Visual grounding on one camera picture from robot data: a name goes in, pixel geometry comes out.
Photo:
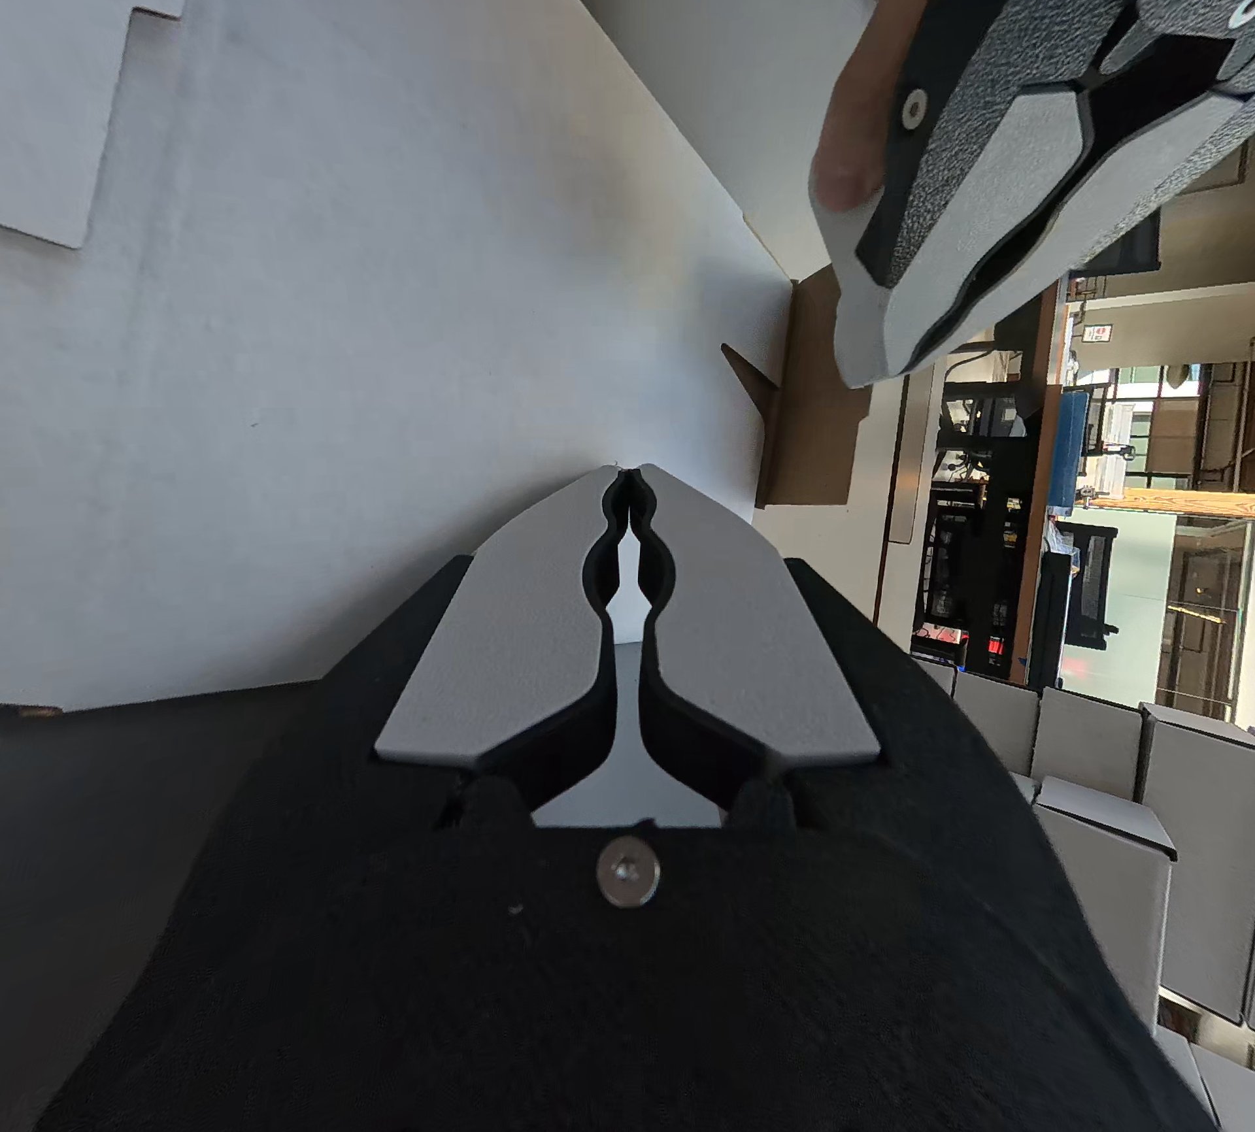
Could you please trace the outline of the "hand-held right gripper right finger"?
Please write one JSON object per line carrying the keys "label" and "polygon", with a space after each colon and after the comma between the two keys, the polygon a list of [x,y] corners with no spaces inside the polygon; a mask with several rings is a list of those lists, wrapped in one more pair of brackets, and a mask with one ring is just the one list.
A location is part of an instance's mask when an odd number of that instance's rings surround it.
{"label": "hand-held right gripper right finger", "polygon": [[652,761],[731,811],[750,781],[881,755],[784,560],[750,522],[646,465],[630,472],[648,603],[638,723]]}

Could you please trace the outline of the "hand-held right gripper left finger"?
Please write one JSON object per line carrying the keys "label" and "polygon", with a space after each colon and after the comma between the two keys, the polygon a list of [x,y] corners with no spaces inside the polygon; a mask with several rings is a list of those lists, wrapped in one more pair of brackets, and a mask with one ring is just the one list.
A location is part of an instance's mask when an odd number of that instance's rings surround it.
{"label": "hand-held right gripper left finger", "polygon": [[529,811],[606,761],[626,489],[619,467],[599,467],[476,550],[374,743],[380,760],[507,780]]}

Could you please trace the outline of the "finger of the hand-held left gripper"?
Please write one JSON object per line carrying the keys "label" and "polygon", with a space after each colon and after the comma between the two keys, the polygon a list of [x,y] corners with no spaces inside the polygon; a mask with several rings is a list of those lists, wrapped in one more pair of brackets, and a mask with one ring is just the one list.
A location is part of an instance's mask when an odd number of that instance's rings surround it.
{"label": "finger of the hand-held left gripper", "polygon": [[1086,108],[1080,161],[1046,206],[985,259],[961,309],[975,331],[1018,312],[1151,215],[1252,133],[1252,96],[1210,89],[1102,147]]}
{"label": "finger of the hand-held left gripper", "polygon": [[962,309],[983,262],[1021,231],[1081,161],[1090,138],[1086,106],[1069,88],[1017,96],[975,165],[899,280],[873,279],[856,246],[886,193],[816,221],[839,289],[833,333],[838,372],[852,390],[931,365],[979,327]]}

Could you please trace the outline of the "white cardboard box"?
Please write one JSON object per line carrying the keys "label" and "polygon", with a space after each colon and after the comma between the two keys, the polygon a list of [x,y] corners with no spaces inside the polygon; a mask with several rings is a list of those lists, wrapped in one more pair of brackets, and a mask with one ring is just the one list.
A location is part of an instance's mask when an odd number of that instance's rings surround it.
{"label": "white cardboard box", "polygon": [[2,232],[4,706],[320,679],[599,466],[753,518],[791,283],[580,0],[184,0],[108,121]]}

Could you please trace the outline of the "blue box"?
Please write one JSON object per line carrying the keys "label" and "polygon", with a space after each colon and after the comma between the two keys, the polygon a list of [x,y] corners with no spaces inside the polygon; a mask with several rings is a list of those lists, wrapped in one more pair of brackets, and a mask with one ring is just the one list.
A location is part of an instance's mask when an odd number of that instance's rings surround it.
{"label": "blue box", "polygon": [[1089,408],[1087,389],[1067,387],[1060,393],[1046,493],[1046,512],[1051,516],[1067,516],[1074,508],[1085,470]]}

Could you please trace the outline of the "wooden beam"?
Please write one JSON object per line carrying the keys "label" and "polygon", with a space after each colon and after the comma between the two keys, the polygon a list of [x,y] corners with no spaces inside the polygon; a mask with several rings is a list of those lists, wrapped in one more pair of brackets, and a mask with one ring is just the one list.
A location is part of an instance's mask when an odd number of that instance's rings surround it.
{"label": "wooden beam", "polygon": [[1077,497],[1077,506],[1251,523],[1253,501],[1253,493],[1128,487],[1119,497],[1101,495]]}

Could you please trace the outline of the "frosted glass partition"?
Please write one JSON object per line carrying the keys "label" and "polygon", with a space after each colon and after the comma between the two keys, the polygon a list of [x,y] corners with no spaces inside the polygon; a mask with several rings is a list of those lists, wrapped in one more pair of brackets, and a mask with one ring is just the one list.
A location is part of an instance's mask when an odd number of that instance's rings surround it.
{"label": "frosted glass partition", "polygon": [[1252,663],[1252,521],[1084,512],[1112,529],[1106,648],[1064,646],[1063,689],[1235,723]]}

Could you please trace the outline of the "pile of white folded boxes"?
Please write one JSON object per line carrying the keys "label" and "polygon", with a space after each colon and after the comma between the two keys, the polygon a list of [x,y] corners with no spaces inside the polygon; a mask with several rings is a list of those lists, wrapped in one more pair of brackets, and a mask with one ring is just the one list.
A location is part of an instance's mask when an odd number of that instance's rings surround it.
{"label": "pile of white folded boxes", "polygon": [[1252,1130],[1243,1062],[1161,1020],[1252,1035],[1252,731],[1142,704],[1043,695],[919,658],[1027,801],[1103,960],[1217,1130]]}

